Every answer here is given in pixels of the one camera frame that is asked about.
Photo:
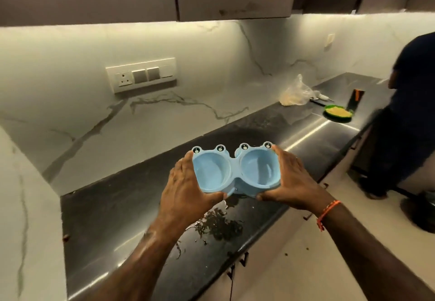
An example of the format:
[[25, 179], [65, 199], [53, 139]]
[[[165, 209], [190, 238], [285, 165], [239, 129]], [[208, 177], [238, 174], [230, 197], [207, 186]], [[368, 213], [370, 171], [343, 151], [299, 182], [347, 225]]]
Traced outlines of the black object on floor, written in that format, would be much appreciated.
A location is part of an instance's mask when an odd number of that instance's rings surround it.
[[403, 199], [400, 208], [414, 225], [435, 234], [435, 190], [422, 191]]

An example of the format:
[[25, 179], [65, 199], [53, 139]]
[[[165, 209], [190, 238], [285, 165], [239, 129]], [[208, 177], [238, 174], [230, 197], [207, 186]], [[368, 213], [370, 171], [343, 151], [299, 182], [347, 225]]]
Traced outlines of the clear plastic bag of grain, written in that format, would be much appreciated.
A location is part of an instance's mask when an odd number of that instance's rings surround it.
[[295, 81], [280, 95], [282, 106], [303, 106], [314, 98], [314, 91], [303, 83], [303, 76], [298, 74]]

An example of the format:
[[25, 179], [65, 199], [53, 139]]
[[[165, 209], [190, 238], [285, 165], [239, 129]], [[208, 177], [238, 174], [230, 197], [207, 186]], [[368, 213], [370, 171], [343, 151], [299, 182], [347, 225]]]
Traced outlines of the person's right forearm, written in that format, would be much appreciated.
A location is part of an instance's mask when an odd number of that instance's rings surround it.
[[435, 301], [435, 291], [387, 249], [342, 203], [323, 219], [367, 301]]

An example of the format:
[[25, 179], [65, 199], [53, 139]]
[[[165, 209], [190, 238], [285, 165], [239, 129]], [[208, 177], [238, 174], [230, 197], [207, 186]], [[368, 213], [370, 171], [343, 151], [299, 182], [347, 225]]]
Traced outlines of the person's right hand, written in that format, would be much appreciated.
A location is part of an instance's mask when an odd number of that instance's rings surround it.
[[280, 166], [280, 186], [277, 189], [284, 189], [284, 202], [280, 203], [319, 216], [335, 200], [334, 197], [310, 176], [297, 156], [277, 145], [272, 145], [271, 149], [278, 156]]

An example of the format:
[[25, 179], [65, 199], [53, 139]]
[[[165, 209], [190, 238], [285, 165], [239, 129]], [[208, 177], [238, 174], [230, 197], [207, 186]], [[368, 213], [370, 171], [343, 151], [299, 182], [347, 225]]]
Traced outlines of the white wall switch panel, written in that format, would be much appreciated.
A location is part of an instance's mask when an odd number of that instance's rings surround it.
[[114, 94], [177, 79], [176, 58], [106, 67], [108, 82]]

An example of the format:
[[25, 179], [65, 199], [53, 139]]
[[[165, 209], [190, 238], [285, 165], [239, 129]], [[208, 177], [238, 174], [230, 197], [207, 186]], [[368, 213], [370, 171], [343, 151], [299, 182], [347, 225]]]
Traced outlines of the scattered dark tea leaves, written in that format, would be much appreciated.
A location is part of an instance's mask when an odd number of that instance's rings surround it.
[[184, 231], [195, 231], [199, 238], [194, 239], [194, 243], [202, 241], [204, 246], [211, 242], [207, 239], [211, 237], [212, 241], [228, 243], [239, 237], [243, 233], [243, 220], [229, 220], [226, 218], [227, 212], [220, 208], [213, 208], [208, 211], [200, 220], [189, 225]]

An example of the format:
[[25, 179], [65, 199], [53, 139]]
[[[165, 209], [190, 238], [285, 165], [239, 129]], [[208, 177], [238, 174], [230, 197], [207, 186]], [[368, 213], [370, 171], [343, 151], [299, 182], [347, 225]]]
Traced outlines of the white handled knife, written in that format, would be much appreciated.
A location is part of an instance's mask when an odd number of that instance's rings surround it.
[[332, 100], [330, 97], [322, 94], [320, 91], [318, 90], [314, 90], [313, 91], [313, 96], [310, 98], [310, 100], [312, 101], [330, 101], [330, 102], [334, 102], [334, 100]]

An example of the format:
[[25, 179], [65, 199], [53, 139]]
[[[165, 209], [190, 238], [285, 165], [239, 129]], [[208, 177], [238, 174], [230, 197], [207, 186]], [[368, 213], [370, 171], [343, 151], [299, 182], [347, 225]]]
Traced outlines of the person's left forearm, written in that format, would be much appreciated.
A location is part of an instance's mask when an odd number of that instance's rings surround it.
[[172, 248], [195, 221], [158, 215], [125, 262], [84, 301], [149, 301]]

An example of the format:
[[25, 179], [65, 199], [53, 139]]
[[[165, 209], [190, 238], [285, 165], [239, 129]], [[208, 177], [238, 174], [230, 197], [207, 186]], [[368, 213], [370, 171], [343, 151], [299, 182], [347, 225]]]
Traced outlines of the person's left hand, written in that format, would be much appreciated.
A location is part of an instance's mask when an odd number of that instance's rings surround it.
[[201, 206], [200, 189], [193, 168], [193, 151], [188, 151], [171, 169], [162, 192], [158, 217], [183, 229], [201, 219], [211, 209]]

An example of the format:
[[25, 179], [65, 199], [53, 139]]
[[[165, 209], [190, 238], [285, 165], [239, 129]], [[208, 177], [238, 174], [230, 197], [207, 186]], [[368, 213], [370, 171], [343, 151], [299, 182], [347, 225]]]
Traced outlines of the orange thread wristband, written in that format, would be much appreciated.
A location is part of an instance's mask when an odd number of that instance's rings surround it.
[[328, 215], [328, 213], [335, 208], [337, 205], [340, 205], [341, 201], [340, 200], [334, 200], [332, 201], [330, 204], [328, 204], [328, 206], [326, 206], [323, 211], [321, 212], [321, 214], [318, 216], [317, 218], [317, 226], [319, 228], [319, 230], [322, 232], [324, 231], [324, 225], [323, 225], [323, 219]]

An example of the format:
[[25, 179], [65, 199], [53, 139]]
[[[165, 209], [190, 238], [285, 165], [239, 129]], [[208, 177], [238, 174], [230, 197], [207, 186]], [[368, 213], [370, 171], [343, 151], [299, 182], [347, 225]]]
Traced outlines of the green bowl of grain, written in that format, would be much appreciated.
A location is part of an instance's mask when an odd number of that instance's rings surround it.
[[343, 106], [327, 105], [324, 107], [323, 113], [329, 117], [341, 120], [351, 119], [354, 115], [353, 111], [345, 109]]

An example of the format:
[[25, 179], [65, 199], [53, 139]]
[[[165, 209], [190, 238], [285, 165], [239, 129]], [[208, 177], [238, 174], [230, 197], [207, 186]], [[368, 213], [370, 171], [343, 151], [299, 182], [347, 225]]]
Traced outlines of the blue frog double pet bowl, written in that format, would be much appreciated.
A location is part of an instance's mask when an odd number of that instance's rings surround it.
[[272, 143], [252, 147], [242, 143], [232, 157], [224, 145], [212, 150], [193, 147], [193, 167], [204, 193], [224, 192], [255, 198], [280, 185], [280, 164]]

